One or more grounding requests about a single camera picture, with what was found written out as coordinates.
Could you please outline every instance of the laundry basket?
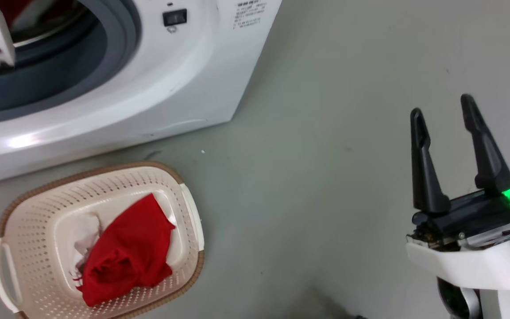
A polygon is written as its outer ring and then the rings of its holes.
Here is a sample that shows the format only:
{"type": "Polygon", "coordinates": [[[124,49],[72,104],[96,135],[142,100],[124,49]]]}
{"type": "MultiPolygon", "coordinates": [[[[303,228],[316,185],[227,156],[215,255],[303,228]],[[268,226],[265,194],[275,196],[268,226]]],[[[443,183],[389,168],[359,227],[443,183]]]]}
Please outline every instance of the laundry basket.
{"type": "Polygon", "coordinates": [[[180,176],[158,162],[138,162],[81,173],[17,198],[0,220],[0,298],[18,318],[131,318],[184,294],[204,264],[204,235],[196,204],[180,176]],[[95,212],[109,224],[146,194],[154,194],[170,222],[166,262],[173,274],[156,287],[136,287],[88,307],[69,275],[66,237],[79,214],[95,212]],[[14,291],[2,281],[6,254],[14,291]]]}

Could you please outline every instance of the washing machine drum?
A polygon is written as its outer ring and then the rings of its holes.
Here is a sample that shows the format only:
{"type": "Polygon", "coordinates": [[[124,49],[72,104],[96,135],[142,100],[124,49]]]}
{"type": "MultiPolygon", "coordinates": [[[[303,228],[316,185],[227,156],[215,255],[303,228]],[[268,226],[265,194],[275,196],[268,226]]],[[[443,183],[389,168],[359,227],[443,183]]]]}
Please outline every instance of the washing machine drum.
{"type": "Polygon", "coordinates": [[[0,9],[16,51],[15,67],[0,70],[0,121],[102,85],[131,59],[140,37],[131,0],[0,0],[0,9]]]}

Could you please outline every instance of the gray floor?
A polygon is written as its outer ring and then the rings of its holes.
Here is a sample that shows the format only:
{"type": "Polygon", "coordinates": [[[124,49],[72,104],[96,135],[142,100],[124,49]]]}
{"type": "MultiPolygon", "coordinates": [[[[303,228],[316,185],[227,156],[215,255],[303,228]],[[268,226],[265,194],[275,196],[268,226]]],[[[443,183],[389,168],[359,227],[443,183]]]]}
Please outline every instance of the gray floor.
{"type": "Polygon", "coordinates": [[[284,0],[231,123],[0,182],[0,214],[51,180],[158,160],[196,199],[207,259],[142,318],[285,318],[309,291],[370,319],[445,318],[404,251],[409,112],[425,111],[441,184],[461,195],[476,173],[465,92],[510,164],[510,2],[284,0]]]}

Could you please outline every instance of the washing machine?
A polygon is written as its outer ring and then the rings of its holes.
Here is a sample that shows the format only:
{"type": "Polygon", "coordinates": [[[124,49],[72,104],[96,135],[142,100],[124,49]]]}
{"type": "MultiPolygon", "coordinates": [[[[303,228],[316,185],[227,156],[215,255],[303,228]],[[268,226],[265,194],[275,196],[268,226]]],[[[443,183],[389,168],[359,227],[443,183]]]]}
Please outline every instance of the washing machine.
{"type": "Polygon", "coordinates": [[[71,0],[44,23],[16,17],[0,180],[230,121],[280,4],[71,0]]]}

